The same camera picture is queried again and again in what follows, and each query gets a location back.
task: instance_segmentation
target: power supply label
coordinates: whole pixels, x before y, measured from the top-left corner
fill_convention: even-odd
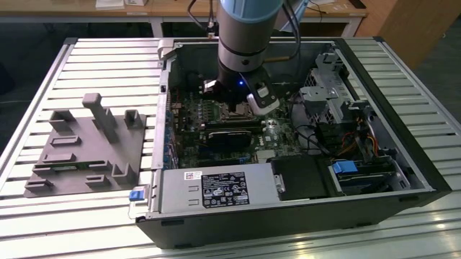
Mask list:
[[[202,175],[203,207],[250,204],[245,172]]]

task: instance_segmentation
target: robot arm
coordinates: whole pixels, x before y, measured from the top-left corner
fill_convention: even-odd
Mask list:
[[[279,105],[262,64],[282,5],[283,0],[221,0],[218,5],[218,78],[206,84],[205,96],[231,110],[246,100],[258,115]]]

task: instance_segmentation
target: motherboard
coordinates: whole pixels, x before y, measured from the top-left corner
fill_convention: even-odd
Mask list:
[[[247,103],[233,112],[197,92],[182,96],[174,94],[171,102],[179,168],[266,163],[302,152],[286,100],[271,113],[255,116]]]

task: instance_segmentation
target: gray floor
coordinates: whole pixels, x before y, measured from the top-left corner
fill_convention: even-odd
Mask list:
[[[56,24],[54,32],[43,24],[0,24],[0,63],[15,79],[16,87],[0,95],[0,152],[20,122],[67,37],[149,37],[149,24]],[[174,26],[171,35],[181,32]],[[461,19],[416,70],[457,120],[461,120]]]
[[[461,18],[455,21],[414,73],[461,121]]]

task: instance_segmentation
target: blue latch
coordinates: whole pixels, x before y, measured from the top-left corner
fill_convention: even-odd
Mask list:
[[[143,201],[145,200],[145,190],[132,190],[130,192],[130,201]]]
[[[333,164],[333,171],[336,174],[356,173],[357,166],[353,161],[337,161]]]

